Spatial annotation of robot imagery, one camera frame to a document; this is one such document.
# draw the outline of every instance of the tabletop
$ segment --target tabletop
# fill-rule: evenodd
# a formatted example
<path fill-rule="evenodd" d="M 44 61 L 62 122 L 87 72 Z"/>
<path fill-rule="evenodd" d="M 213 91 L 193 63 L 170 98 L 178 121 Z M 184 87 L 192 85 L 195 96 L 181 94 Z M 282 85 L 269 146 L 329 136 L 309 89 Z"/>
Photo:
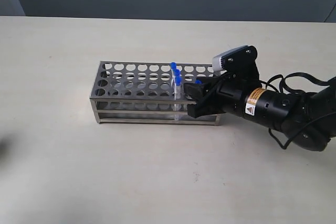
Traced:
<path fill-rule="evenodd" d="M 333 223 L 336 141 L 284 151 L 227 114 L 97 124 L 89 94 L 101 60 L 208 64 L 240 45 L 263 80 L 328 80 L 335 39 L 336 24 L 0 17 L 0 223 Z"/>

